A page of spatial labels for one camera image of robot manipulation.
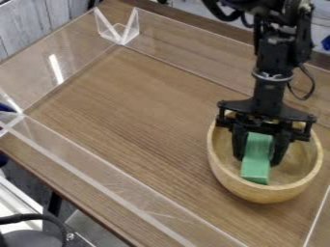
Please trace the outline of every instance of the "table surface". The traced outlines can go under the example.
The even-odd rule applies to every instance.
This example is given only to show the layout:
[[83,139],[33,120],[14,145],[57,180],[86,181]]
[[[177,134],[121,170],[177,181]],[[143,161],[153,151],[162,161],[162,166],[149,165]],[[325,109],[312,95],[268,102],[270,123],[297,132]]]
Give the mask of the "table surface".
[[[249,33],[234,27],[145,1],[109,0],[101,9],[121,21],[129,19],[131,5],[233,38],[250,39]],[[253,65],[252,58],[241,63],[246,61]],[[325,87],[330,75],[320,76]],[[325,148],[325,166],[308,191],[282,204],[249,203],[221,185],[206,156],[206,132],[217,114],[217,101],[241,98],[245,96],[237,91],[119,46],[28,109],[27,115],[249,246],[302,246],[329,184],[330,131],[321,124],[314,127]],[[325,107],[326,98],[321,102],[320,107]],[[16,137],[7,135],[0,148],[131,245],[178,245]]]

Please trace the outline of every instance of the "green block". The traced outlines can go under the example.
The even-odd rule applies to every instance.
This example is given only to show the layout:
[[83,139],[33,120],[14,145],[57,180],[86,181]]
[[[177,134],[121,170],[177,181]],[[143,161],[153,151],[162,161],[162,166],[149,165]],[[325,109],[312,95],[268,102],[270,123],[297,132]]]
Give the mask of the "green block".
[[249,132],[245,157],[241,165],[241,177],[261,184],[269,184],[273,139],[272,135]]

